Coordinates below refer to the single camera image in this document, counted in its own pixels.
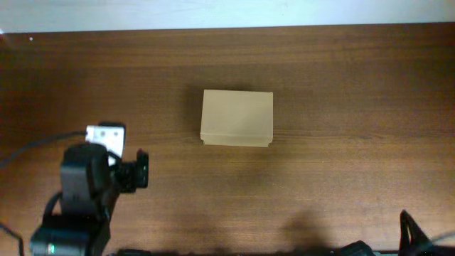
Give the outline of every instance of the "beige box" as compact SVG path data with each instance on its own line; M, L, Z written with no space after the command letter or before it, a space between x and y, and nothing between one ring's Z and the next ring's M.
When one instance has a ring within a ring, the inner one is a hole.
M273 92L204 90L205 145L262 146L273 140Z

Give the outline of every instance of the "brown wooden surface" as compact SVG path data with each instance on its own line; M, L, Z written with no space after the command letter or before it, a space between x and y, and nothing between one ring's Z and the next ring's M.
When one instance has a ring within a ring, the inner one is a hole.
M150 153L106 253L396 249L403 208L429 236L455 229L453 23L11 34L0 49L2 157L101 120L127 125L125 159ZM272 91L270 148L203 146L204 89ZM79 141L0 170L0 221L27 246Z

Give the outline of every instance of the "white wall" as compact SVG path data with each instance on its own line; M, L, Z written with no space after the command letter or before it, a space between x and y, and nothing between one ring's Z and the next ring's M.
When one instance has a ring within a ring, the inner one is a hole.
M455 0L0 0L5 32L455 21Z

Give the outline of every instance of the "tabletop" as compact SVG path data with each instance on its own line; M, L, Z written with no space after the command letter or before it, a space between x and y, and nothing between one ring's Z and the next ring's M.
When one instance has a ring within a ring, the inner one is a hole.
M268 148L203 146L203 90L274 93ZM400 211L455 229L455 23L20 33L0 40L0 156L119 121L149 187L121 195L119 248L398 248ZM74 138L0 169L0 221L28 246ZM2 255L16 242L0 235Z

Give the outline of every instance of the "white tag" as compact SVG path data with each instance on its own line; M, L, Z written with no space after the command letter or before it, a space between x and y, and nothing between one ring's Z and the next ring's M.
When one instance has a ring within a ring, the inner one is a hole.
M87 126L85 141L101 144L120 158L123 154L125 130L123 127ZM115 164L115 159L109 156L109 166Z

